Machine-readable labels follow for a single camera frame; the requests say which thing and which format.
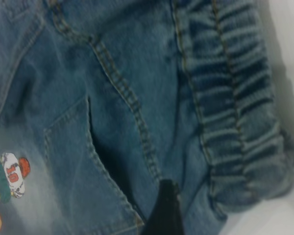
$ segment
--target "front pocket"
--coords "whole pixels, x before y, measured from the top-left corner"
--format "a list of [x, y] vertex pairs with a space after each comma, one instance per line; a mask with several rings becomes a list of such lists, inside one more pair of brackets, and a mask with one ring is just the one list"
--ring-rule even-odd
[[46, 159], [62, 213], [77, 234], [114, 234], [141, 225], [93, 145], [84, 97], [45, 130]]

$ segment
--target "blue denim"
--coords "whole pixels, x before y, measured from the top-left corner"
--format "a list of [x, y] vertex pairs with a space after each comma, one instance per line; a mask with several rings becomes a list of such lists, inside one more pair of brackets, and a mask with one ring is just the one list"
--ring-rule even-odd
[[31, 234], [136, 235], [162, 179], [186, 235], [218, 234], [293, 185], [274, 102], [253, 0], [0, 0], [1, 144], [31, 162], [11, 199]]

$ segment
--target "white background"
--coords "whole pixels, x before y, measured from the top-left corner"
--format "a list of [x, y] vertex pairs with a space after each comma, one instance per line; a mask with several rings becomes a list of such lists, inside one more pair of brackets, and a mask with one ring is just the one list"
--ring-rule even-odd
[[[294, 0], [257, 0], [281, 122], [294, 137]], [[229, 218], [220, 235], [294, 235], [294, 191]]]

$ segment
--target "cartoon character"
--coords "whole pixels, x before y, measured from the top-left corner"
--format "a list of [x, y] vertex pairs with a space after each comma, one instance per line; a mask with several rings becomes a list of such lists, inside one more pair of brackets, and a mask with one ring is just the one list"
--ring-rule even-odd
[[30, 173], [26, 158], [17, 159], [13, 153], [3, 153], [0, 159], [0, 201], [7, 203], [11, 196], [20, 198], [25, 193], [24, 179]]

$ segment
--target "stitching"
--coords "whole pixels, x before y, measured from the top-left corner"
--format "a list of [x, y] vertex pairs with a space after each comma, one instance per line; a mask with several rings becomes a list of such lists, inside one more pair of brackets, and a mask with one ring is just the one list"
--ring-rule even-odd
[[[115, 191], [116, 195], [121, 199], [122, 205], [124, 205], [125, 209], [130, 212], [130, 214], [134, 215], [134, 218], [137, 220], [135, 227], [137, 226], [142, 226], [143, 223], [140, 220], [138, 214], [136, 213], [135, 210], [133, 210], [132, 205], [128, 202], [126, 196], [123, 194], [123, 192], [118, 188], [118, 186], [116, 185], [116, 183], [112, 180], [112, 178], [110, 177], [109, 173], [106, 171], [106, 169], [104, 168], [102, 162], [99, 159], [99, 156], [96, 153], [95, 147], [92, 143], [92, 137], [91, 137], [91, 132], [90, 132], [90, 120], [89, 120], [89, 102], [88, 102], [88, 98], [83, 97], [82, 99], [80, 99], [76, 104], [74, 104], [68, 111], [65, 112], [64, 115], [62, 115], [60, 118], [57, 119], [57, 121], [55, 122], [56, 125], [52, 125], [51, 128], [47, 128], [44, 130], [44, 146], [45, 146], [45, 161], [47, 163], [47, 166], [49, 167], [49, 170], [51, 170], [50, 168], [50, 164], [49, 164], [49, 146], [50, 146], [50, 134], [52, 132], [52, 129], [58, 125], [58, 123], [61, 124], [65, 124], [68, 120], [71, 119], [72, 114], [74, 114], [73, 110], [76, 110], [76, 108], [78, 108], [79, 105], [86, 105], [86, 113], [85, 115], [87, 116], [87, 132], [85, 133], [86, 135], [86, 139], [87, 139], [87, 147], [89, 149], [90, 152], [90, 158], [93, 160], [95, 166], [97, 167], [97, 170], [100, 171], [101, 175], [107, 180], [108, 184], [111, 186], [111, 188]], [[122, 223], [118, 223], [118, 225], [127, 225], [129, 223], [127, 222], [122, 222]], [[105, 228], [111, 228], [111, 225], [107, 225], [107, 226], [101, 226], [100, 228], [96, 229], [96, 232], [93, 231], [90, 234], [101, 234], [100, 230], [105, 229]], [[128, 228], [124, 228], [119, 232], [113, 233], [113, 234], [119, 234], [121, 232], [124, 231], [128, 231], [131, 230], [132, 228], [134, 228], [134, 226], [130, 226]]]
[[55, 5], [52, 7], [52, 19], [56, 29], [62, 33], [66, 38], [81, 43], [87, 43], [90, 41], [90, 36], [80, 34], [73, 30], [64, 20], [61, 5], [55, 0]]
[[78, 101], [75, 104], [70, 106], [70, 108], [65, 110], [64, 113], [60, 117], [58, 117], [55, 121], [53, 121], [52, 124], [48, 128], [45, 129], [45, 132], [50, 133], [53, 128], [56, 128], [59, 125], [64, 125], [68, 121], [70, 121], [72, 116], [76, 115], [75, 110], [78, 109], [78, 107], [80, 105], [82, 105], [81, 101], [84, 99], [85, 99], [85, 96], [78, 99]]
[[[177, 0], [172, 0], [172, 8], [173, 8], [173, 19], [175, 21], [175, 30], [176, 30], [176, 35], [177, 35], [177, 37], [176, 37], [177, 45], [178, 45], [178, 49], [182, 55], [182, 69], [187, 77], [189, 87], [191, 88], [191, 91], [192, 91], [193, 102], [194, 102], [195, 109], [196, 109], [196, 116], [197, 116], [198, 123], [202, 125], [202, 130], [204, 132], [204, 130], [206, 129], [206, 126], [205, 126], [205, 123], [203, 121], [201, 121], [201, 120], [203, 120], [203, 114], [200, 110], [200, 103], [199, 103], [199, 100], [195, 96], [196, 89], [193, 84], [191, 75], [186, 68], [187, 59], [186, 59], [186, 54], [185, 54], [184, 47], [183, 47], [182, 33], [181, 33], [181, 30], [179, 27], [179, 18], [178, 18], [178, 12], [177, 12]], [[200, 133], [198, 133], [198, 135], [199, 135], [199, 139], [200, 139], [206, 160], [207, 160], [207, 162], [211, 163], [212, 158], [211, 158], [211, 155], [210, 155], [208, 148], [207, 148], [206, 139], [205, 139], [204, 135], [201, 135]], [[211, 187], [211, 190], [213, 190], [213, 188], [214, 188], [213, 182], [210, 182], [210, 187]], [[212, 204], [213, 204], [213, 208], [215, 209], [217, 215], [220, 216], [220, 218], [224, 218], [225, 214], [218, 207], [217, 203], [214, 200], [212, 200]]]
[[86, 99], [86, 105], [87, 105], [87, 133], [86, 133], [86, 138], [87, 138], [87, 147], [89, 148], [90, 151], [90, 157], [94, 161], [95, 165], [98, 167], [98, 170], [101, 171], [102, 175], [105, 177], [105, 179], [108, 181], [110, 184], [111, 188], [115, 191], [115, 193], [122, 199], [124, 205], [126, 206], [126, 209], [135, 214], [136, 212], [133, 210], [131, 204], [128, 202], [126, 196], [123, 194], [123, 192], [119, 189], [117, 184], [112, 180], [110, 177], [109, 172], [105, 169], [104, 165], [99, 159], [99, 156], [95, 150], [95, 147], [93, 145], [93, 139], [92, 135], [90, 132], [90, 120], [89, 120], [89, 101]]
[[[69, 25], [67, 25], [61, 11], [61, 5], [57, 3], [57, 1], [54, 7], [52, 8], [52, 11], [53, 11], [53, 22], [59, 32], [61, 32], [68, 39], [73, 40], [75, 42], [90, 44], [101, 66], [103, 67], [103, 70], [105, 71], [109, 81], [112, 83], [114, 88], [121, 95], [122, 99], [126, 102], [128, 107], [132, 111], [136, 125], [139, 130], [139, 135], [140, 135], [148, 170], [150, 174], [152, 175], [152, 177], [155, 179], [156, 183], [159, 184], [160, 180], [162, 179], [162, 175], [155, 160], [156, 159], [155, 150], [152, 146], [150, 136], [148, 133], [148, 128], [142, 117], [142, 114], [140, 111], [140, 103], [136, 95], [129, 88], [125, 79], [122, 78], [121, 75], [118, 73], [115, 63], [113, 62], [111, 55], [109, 54], [108, 50], [103, 45], [103, 43], [97, 44], [97, 42], [99, 41], [98, 38], [94, 39], [91, 36], [79, 34], [76, 31], [74, 31]], [[103, 51], [105, 56], [96, 49], [96, 44], [98, 45], [98, 48]], [[116, 75], [117, 79], [113, 79], [113, 76], [112, 76], [113, 74]]]
[[116, 233], [113, 233], [113, 234], [111, 234], [111, 235], [119, 235], [119, 234], [121, 234], [121, 233], [124, 233], [124, 232], [130, 231], [130, 230], [133, 230], [133, 229], [135, 229], [135, 228], [136, 228], [136, 231], [137, 231], [137, 235], [139, 235], [139, 228], [140, 228], [141, 226], [143, 226], [143, 225], [144, 225], [143, 223], [136, 223], [134, 226], [128, 227], [128, 228], [123, 229], [123, 230], [120, 230], [120, 231], [118, 231], [118, 232], [116, 232]]
[[217, 27], [217, 32], [223, 47], [223, 51], [225, 53], [225, 56], [227, 58], [226, 63], [227, 63], [227, 67], [228, 67], [228, 71], [229, 74], [232, 77], [232, 91], [233, 91], [233, 98], [234, 98], [234, 107], [235, 107], [235, 123], [236, 123], [236, 129], [239, 133], [239, 140], [240, 140], [240, 144], [241, 144], [241, 154], [242, 154], [242, 175], [245, 177], [246, 180], [246, 186], [248, 187], [249, 191], [251, 192], [251, 195], [253, 197], [254, 200], [259, 201], [257, 193], [255, 190], [252, 189], [252, 187], [250, 186], [251, 184], [251, 180], [246, 176], [246, 174], [244, 173], [244, 169], [246, 168], [245, 162], [244, 162], [244, 158], [243, 158], [243, 148], [244, 148], [244, 142], [243, 142], [243, 134], [242, 134], [242, 129], [241, 126], [239, 124], [239, 112], [238, 112], [238, 100], [237, 97], [235, 95], [235, 90], [236, 90], [236, 86], [235, 86], [235, 76], [232, 70], [232, 66], [231, 66], [231, 56], [229, 55], [228, 52], [228, 47], [227, 47], [227, 43], [225, 40], [222, 39], [222, 35], [223, 35], [223, 31], [220, 25], [220, 20], [219, 20], [219, 11], [218, 11], [218, 6], [217, 6], [217, 2], [216, 0], [212, 0], [212, 7], [213, 7], [213, 12], [215, 15], [215, 20], [216, 20], [216, 27]]
[[99, 62], [101, 63], [108, 79], [114, 86], [114, 88], [117, 90], [117, 92], [120, 94], [120, 96], [123, 98], [123, 100], [126, 102], [128, 107], [130, 108], [131, 112], [134, 115], [136, 125], [139, 130], [141, 143], [143, 146], [144, 156], [145, 160], [148, 166], [148, 170], [152, 177], [155, 179], [156, 183], [159, 184], [160, 180], [162, 179], [160, 169], [155, 161], [155, 150], [151, 144], [150, 136], [147, 130], [147, 125], [142, 117], [141, 111], [140, 111], [140, 103], [138, 99], [136, 98], [136, 95], [133, 93], [133, 91], [129, 88], [124, 78], [121, 77], [121, 75], [116, 70], [115, 64], [112, 61], [112, 58], [103, 45], [103, 43], [99, 43], [99, 49], [105, 53], [105, 57], [108, 59], [108, 64], [111, 65], [111, 69], [108, 68], [107, 64], [104, 61], [104, 57], [102, 53], [100, 53], [97, 49], [94, 43], [90, 42], [90, 45], [96, 54]]
[[8, 18], [11, 22], [14, 22], [17, 19], [24, 16], [24, 14], [28, 11], [28, 8], [29, 8], [28, 1], [26, 1], [26, 0], [22, 0], [20, 6], [18, 6], [15, 9], [13, 9], [11, 6], [9, 6], [6, 3], [6, 0], [1, 0], [1, 2], [2, 2], [4, 10], [6, 11]]
[[29, 40], [26, 40], [25, 42], [23, 41], [24, 44], [27, 43], [26, 46], [24, 46], [22, 49], [19, 49], [21, 46], [19, 46], [19, 48], [16, 49], [16, 52], [14, 53], [14, 57], [17, 57], [15, 60], [15, 63], [12, 65], [12, 69], [9, 71], [8, 74], [8, 82], [5, 83], [4, 87], [3, 87], [3, 92], [2, 95], [0, 96], [0, 114], [3, 110], [4, 104], [6, 102], [9, 90], [11, 88], [12, 85], [12, 81], [14, 78], [14, 75], [20, 65], [20, 62], [22, 60], [22, 58], [24, 57], [24, 55], [28, 52], [28, 50], [30, 49], [30, 47], [32, 47], [36, 41], [36, 38], [38, 37], [38, 35], [42, 32], [43, 28], [44, 28], [44, 21], [36, 14], [35, 15], [35, 20], [33, 21], [33, 23], [30, 25], [30, 27], [27, 29], [26, 33], [23, 36], [24, 38], [29, 38]]
[[[191, 75], [188, 72], [188, 70], [186, 69], [187, 60], [186, 60], [186, 54], [185, 54], [184, 46], [183, 46], [182, 33], [181, 33], [181, 30], [180, 30], [180, 27], [179, 27], [180, 23], [179, 23], [179, 18], [178, 18], [178, 13], [177, 13], [177, 2], [176, 2], [176, 0], [172, 0], [172, 7], [173, 7], [173, 18], [175, 20], [175, 30], [176, 30], [176, 34], [177, 34], [178, 49], [179, 49], [179, 51], [180, 51], [180, 53], [182, 55], [182, 69], [186, 74], [188, 84], [189, 84], [189, 86], [191, 88], [191, 91], [192, 91], [193, 102], [194, 102], [195, 109], [196, 109], [196, 116], [197, 116], [198, 123], [202, 124], [202, 128], [204, 130], [206, 128], [204, 126], [204, 123], [201, 122], [203, 115], [202, 115], [201, 110], [200, 110], [199, 100], [195, 96], [196, 89], [195, 89], [195, 86], [193, 84]], [[211, 156], [210, 156], [210, 154], [208, 152], [205, 138], [204, 138], [203, 135], [200, 135], [200, 134], [198, 134], [198, 135], [199, 135], [201, 144], [203, 146], [205, 156], [206, 156], [208, 162], [211, 162]]]

